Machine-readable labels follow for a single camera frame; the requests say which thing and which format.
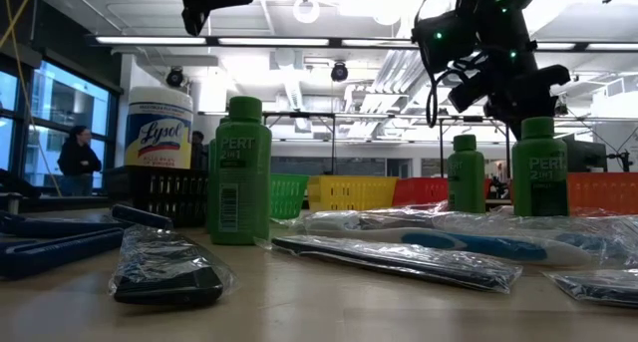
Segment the barcode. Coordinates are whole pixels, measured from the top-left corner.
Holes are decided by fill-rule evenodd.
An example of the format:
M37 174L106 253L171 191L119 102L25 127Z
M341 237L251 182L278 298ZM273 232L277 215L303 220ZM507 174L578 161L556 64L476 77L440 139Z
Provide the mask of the barcode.
M237 184L223 183L219 186L221 204L219 209L219 230L237 231Z

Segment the green plastic basket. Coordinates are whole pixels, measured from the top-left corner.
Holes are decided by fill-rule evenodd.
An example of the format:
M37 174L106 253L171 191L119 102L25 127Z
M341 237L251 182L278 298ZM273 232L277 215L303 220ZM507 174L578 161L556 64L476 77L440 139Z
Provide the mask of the green plastic basket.
M308 178L308 175L282 173L273 173L270 176L270 217L299 216Z

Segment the wooden table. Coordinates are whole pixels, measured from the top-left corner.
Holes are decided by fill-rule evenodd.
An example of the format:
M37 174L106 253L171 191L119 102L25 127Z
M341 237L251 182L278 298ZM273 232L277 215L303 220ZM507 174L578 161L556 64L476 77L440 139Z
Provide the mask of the wooden table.
M201 230L184 233L210 246ZM638 312L573 301L538 274L500 295L259 247L211 250L233 268L241 287L195 310L116 303L107 284L117 251L0 281L0 341L638 340Z

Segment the black storage bin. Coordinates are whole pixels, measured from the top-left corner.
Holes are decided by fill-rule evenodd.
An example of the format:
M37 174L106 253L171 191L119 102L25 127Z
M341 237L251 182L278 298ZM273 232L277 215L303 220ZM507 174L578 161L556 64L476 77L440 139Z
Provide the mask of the black storage bin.
M175 227L204 226L207 171L121 167L104 172L109 198L170 217Z

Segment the black monitor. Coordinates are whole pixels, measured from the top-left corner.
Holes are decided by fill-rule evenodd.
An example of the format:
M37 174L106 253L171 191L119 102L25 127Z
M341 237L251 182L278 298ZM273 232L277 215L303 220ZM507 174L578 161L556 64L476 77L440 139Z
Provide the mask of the black monitor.
M604 144L577 141L574 135L563 138L567 144L569 172L607 172L607 149Z

